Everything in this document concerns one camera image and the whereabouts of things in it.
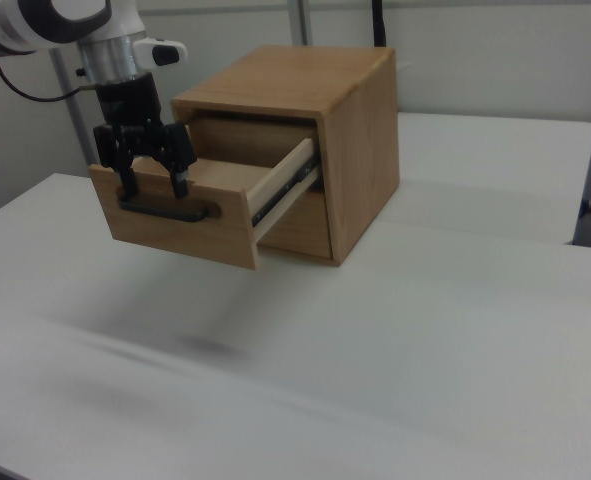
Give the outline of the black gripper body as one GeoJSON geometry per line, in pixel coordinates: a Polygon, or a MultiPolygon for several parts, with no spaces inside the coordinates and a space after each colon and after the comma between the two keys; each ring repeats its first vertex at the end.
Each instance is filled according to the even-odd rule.
{"type": "Polygon", "coordinates": [[[150,156],[147,126],[162,124],[161,103],[150,73],[121,83],[100,85],[97,98],[104,124],[115,129],[115,136],[125,140],[132,155],[150,156]]]}

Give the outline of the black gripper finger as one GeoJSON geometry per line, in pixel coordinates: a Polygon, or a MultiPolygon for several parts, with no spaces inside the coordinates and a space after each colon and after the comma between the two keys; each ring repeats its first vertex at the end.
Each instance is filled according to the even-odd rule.
{"type": "Polygon", "coordinates": [[[189,167],[197,161],[186,126],[181,122],[147,126],[147,141],[150,156],[169,173],[174,196],[177,199],[188,195],[186,179],[189,167]]]}
{"type": "Polygon", "coordinates": [[[133,156],[129,152],[125,140],[115,136],[115,129],[108,125],[99,125],[93,129],[100,164],[112,169],[121,181],[127,197],[139,193],[136,177],[132,170],[133,156]]]}

